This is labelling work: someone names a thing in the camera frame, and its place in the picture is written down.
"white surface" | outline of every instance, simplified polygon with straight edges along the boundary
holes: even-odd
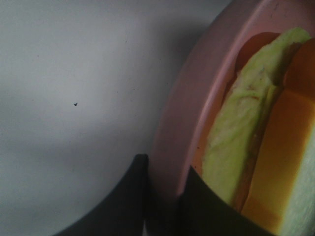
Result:
[[[62,230],[149,152],[182,63],[228,2],[0,0],[1,236]]]

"cheese slice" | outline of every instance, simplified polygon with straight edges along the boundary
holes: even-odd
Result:
[[[314,121],[315,104],[289,89],[271,111],[242,214],[274,234],[280,232]]]

